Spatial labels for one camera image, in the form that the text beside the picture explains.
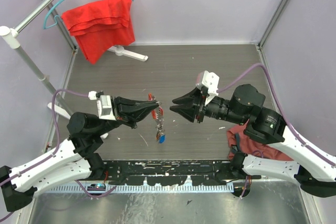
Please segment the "metal key organizer red handle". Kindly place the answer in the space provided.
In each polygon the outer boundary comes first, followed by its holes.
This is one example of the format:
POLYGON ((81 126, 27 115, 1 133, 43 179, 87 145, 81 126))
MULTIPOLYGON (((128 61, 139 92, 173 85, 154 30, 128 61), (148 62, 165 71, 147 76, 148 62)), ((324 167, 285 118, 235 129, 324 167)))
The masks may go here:
POLYGON ((159 105, 156 109, 152 111, 152 117, 156 122, 156 140, 158 141, 158 138, 160 135, 165 135, 165 130, 163 128, 164 126, 164 117, 163 117, 163 109, 161 107, 161 103, 155 98, 154 95, 151 93, 148 94, 149 101, 156 101, 159 105))

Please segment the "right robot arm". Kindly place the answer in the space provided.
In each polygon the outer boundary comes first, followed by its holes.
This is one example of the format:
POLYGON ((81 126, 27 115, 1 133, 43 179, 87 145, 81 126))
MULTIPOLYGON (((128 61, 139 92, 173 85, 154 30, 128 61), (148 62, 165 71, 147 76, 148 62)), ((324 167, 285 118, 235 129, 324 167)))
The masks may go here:
POLYGON ((265 95, 251 84, 239 85, 230 100, 207 94, 206 87, 194 88, 174 99, 170 110, 190 122, 204 117, 244 125, 244 135, 290 157, 290 161, 261 159, 238 150, 230 163, 233 177, 271 176, 287 180, 317 197, 335 196, 335 156, 323 151, 285 122, 282 115, 265 108, 265 95))

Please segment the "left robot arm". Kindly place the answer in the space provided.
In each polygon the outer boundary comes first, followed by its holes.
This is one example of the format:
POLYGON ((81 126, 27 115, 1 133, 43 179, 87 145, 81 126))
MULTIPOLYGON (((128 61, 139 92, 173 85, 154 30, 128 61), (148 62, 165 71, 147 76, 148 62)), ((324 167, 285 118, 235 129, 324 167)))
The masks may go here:
POLYGON ((24 165, 1 167, 6 210, 22 209, 41 193, 72 180, 101 179, 105 165, 96 152, 103 143, 101 137, 121 125, 137 128, 158 107, 157 100, 102 95, 97 99, 97 114, 75 112, 67 125, 68 138, 57 147, 24 165))

